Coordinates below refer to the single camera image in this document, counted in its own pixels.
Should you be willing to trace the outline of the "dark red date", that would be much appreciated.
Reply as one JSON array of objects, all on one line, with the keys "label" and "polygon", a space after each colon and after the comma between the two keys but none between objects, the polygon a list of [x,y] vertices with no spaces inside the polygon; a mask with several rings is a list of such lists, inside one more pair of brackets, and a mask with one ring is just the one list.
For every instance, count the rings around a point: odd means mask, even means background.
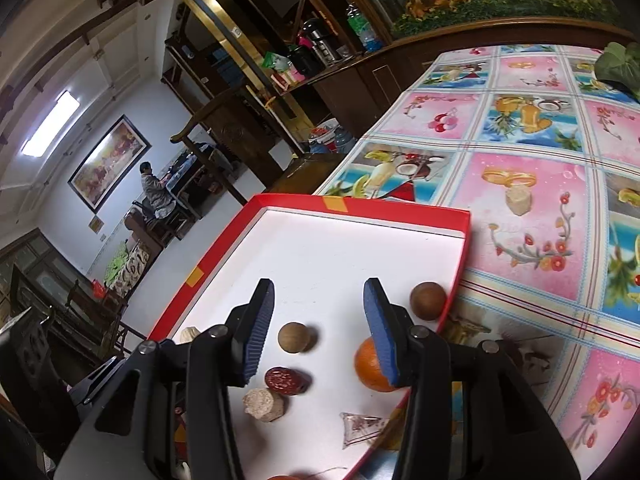
[{"label": "dark red date", "polygon": [[265,372],[266,386],[282,396],[297,396],[306,391],[308,380],[297,370],[287,367],[273,367]]}]

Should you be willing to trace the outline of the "brown round fruit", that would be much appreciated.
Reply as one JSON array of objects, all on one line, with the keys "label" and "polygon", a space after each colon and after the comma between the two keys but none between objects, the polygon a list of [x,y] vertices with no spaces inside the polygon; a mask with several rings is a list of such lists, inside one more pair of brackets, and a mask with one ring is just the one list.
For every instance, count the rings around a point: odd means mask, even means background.
[{"label": "brown round fruit", "polygon": [[409,296],[412,312],[424,321],[435,321],[444,312],[447,303],[445,289],[435,282],[422,282],[413,287]]},{"label": "brown round fruit", "polygon": [[278,344],[285,352],[303,352],[310,345],[310,342],[311,333],[305,324],[289,322],[284,324],[279,330]]}]

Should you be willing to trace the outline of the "seated person in background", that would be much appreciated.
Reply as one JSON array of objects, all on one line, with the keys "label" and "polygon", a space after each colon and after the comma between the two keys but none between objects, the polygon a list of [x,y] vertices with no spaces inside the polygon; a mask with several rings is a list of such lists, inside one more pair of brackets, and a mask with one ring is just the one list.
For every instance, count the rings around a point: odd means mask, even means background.
[{"label": "seated person in background", "polygon": [[168,193],[165,185],[154,176],[149,162],[142,162],[139,170],[143,193],[148,199],[155,217],[157,219],[167,218],[176,208],[175,200]]}]

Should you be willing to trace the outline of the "beige snack chunk large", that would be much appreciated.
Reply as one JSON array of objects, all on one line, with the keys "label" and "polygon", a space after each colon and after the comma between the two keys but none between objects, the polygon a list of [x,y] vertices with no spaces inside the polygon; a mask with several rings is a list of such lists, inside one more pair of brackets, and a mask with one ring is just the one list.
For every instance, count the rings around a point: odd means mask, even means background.
[{"label": "beige snack chunk large", "polygon": [[243,396],[243,406],[244,412],[258,422],[274,422],[285,412],[282,396],[267,388],[247,391]]}]

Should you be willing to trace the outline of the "dark wooden chair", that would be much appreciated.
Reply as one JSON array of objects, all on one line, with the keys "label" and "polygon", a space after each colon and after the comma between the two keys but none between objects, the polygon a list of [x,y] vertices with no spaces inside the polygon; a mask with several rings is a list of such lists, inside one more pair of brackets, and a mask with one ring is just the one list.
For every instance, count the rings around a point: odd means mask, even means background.
[{"label": "dark wooden chair", "polygon": [[[285,128],[258,103],[250,90],[240,84],[230,88],[197,110],[182,128],[170,138],[173,144],[182,143],[204,165],[240,204],[247,203],[244,195],[205,157],[190,138],[197,126],[206,126],[214,139],[240,160],[265,185],[268,192],[311,194],[345,159],[343,154],[304,152]],[[294,158],[282,168],[269,153],[259,136],[278,136],[293,151]]]}]

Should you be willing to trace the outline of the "green label plastic bottle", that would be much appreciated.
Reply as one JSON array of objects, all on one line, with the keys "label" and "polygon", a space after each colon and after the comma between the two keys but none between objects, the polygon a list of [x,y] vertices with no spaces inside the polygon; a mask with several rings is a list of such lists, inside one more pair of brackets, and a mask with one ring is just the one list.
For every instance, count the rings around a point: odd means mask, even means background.
[{"label": "green label plastic bottle", "polygon": [[349,26],[358,36],[367,52],[376,52],[382,49],[382,41],[378,38],[367,18],[353,3],[349,3],[346,14]]}]

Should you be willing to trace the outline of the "ceiling light panel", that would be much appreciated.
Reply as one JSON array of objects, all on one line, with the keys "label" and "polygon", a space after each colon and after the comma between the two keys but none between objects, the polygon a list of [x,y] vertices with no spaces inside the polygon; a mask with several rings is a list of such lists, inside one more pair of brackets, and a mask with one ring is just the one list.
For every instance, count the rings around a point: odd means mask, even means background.
[{"label": "ceiling light panel", "polygon": [[21,154],[39,158],[46,154],[47,149],[56,136],[65,127],[73,114],[78,110],[79,102],[65,90],[56,100],[47,116],[24,144]]}]

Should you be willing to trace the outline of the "brown round fruit front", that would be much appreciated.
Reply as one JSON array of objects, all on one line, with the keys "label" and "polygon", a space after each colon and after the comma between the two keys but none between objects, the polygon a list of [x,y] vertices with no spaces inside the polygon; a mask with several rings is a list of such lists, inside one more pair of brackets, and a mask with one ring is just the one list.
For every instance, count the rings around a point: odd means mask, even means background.
[{"label": "brown round fruit front", "polygon": [[424,321],[435,321],[444,312],[447,303],[445,289],[435,282],[422,282],[413,287],[409,296],[412,312]]}]

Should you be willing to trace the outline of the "framed landscape painting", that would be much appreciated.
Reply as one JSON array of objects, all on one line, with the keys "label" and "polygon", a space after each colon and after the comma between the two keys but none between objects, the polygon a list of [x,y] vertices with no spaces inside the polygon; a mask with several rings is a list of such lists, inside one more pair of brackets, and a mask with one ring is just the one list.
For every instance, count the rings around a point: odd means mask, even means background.
[{"label": "framed landscape painting", "polygon": [[132,166],[151,148],[122,114],[82,160],[67,183],[92,211],[98,212]]}]

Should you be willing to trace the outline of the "brown round fruit back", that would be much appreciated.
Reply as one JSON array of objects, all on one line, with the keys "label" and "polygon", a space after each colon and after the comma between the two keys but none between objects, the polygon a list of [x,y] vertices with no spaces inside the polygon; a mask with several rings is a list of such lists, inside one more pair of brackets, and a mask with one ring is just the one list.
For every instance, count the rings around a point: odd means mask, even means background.
[{"label": "brown round fruit back", "polygon": [[289,322],[284,324],[279,330],[278,344],[285,352],[303,352],[310,345],[310,342],[311,333],[305,324]]}]

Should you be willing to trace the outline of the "orange tangerine front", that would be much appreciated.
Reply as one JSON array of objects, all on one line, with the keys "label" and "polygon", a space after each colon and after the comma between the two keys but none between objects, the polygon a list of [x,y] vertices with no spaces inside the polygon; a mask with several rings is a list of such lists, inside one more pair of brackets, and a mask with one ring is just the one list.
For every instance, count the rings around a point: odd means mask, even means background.
[{"label": "orange tangerine front", "polygon": [[396,387],[392,386],[382,373],[371,337],[365,339],[358,347],[354,356],[354,369],[358,379],[365,387],[377,392],[396,390]]}]

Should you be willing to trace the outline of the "black thermos flask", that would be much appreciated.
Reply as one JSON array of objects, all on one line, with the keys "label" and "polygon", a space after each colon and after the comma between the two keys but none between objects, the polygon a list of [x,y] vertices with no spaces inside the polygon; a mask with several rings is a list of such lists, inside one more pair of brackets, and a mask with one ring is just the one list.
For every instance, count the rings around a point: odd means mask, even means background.
[{"label": "black thermos flask", "polygon": [[314,50],[326,66],[332,66],[341,59],[331,46],[318,18],[311,18],[310,20],[304,21],[303,34],[309,39]]}]

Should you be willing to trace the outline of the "clear plastic wrapper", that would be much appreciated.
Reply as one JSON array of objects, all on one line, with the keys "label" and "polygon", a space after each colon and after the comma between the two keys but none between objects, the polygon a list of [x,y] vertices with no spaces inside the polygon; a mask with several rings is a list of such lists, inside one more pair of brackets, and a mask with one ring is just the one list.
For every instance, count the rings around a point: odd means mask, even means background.
[{"label": "clear plastic wrapper", "polygon": [[341,414],[341,419],[343,423],[342,448],[349,448],[360,443],[372,444],[390,422],[388,418],[346,412]]}]

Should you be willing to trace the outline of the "red shallow box tray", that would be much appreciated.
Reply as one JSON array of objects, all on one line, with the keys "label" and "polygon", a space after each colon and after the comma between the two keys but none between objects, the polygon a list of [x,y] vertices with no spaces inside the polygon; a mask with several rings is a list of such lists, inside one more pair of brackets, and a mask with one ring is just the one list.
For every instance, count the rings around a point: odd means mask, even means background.
[{"label": "red shallow box tray", "polygon": [[[390,418],[402,391],[365,387],[354,356],[370,334],[363,285],[377,278],[390,302],[406,306],[411,289],[435,282],[453,292],[471,239],[465,210],[335,196],[258,194],[209,243],[207,252],[151,330],[154,339],[206,330],[246,304],[263,278],[273,282],[274,309],[257,374],[264,385],[276,366],[306,375],[308,389],[285,414],[258,422],[244,412],[240,389],[229,392],[232,424],[246,478],[313,474],[343,479],[370,444],[342,448],[343,412]],[[280,328],[305,324],[305,351],[278,344]]]}]

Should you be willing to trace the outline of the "green leafy vegetable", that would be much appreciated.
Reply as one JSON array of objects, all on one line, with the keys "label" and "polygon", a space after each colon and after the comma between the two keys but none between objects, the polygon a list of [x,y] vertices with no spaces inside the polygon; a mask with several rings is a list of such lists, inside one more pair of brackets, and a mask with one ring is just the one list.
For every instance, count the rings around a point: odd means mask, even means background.
[{"label": "green leafy vegetable", "polygon": [[626,46],[610,42],[594,63],[597,80],[610,84],[639,101],[640,46],[630,42]]}]

